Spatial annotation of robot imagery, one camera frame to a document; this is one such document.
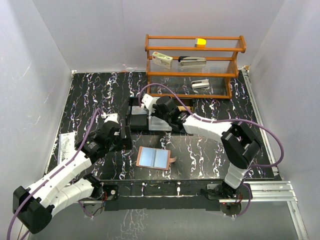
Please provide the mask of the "orange card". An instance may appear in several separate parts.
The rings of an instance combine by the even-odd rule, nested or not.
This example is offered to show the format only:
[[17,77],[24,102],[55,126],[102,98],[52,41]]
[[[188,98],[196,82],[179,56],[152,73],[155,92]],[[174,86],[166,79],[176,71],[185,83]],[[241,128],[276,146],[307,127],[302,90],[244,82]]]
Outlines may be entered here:
[[189,105],[187,105],[186,107],[179,106],[178,108],[179,108],[180,111],[191,112],[191,114],[193,114],[193,112],[194,112],[193,111],[194,110],[193,106],[189,106]]

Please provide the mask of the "pink leather card holder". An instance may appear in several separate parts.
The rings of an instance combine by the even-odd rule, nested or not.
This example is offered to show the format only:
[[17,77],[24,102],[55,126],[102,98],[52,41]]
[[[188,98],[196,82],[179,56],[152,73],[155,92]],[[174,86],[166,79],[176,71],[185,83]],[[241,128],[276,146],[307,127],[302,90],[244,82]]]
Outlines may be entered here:
[[176,157],[171,157],[170,150],[140,146],[136,166],[167,171],[176,160]]

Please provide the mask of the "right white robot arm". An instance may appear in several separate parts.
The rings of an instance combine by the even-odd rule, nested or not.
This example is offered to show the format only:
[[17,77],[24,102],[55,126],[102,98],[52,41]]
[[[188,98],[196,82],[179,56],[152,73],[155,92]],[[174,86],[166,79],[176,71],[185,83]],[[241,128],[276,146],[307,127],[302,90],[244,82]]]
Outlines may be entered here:
[[152,117],[166,122],[174,132],[200,135],[221,143],[230,162],[221,191],[228,197],[237,192],[249,166],[261,149],[261,142],[246,123],[215,123],[213,119],[181,111],[169,96],[154,98],[146,94],[142,102]]

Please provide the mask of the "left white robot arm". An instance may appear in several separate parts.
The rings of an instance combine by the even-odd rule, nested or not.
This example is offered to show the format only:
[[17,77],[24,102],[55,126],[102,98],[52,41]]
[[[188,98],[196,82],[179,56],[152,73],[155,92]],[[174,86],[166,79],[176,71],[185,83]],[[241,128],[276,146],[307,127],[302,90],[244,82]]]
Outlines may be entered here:
[[19,219],[32,234],[41,232],[55,214],[81,199],[91,197],[101,189],[100,182],[90,174],[71,183],[78,174],[109,152],[131,148],[130,127],[122,127],[114,120],[105,121],[99,130],[89,133],[76,145],[76,152],[71,159],[62,161],[29,187],[19,186],[14,190],[13,218]]

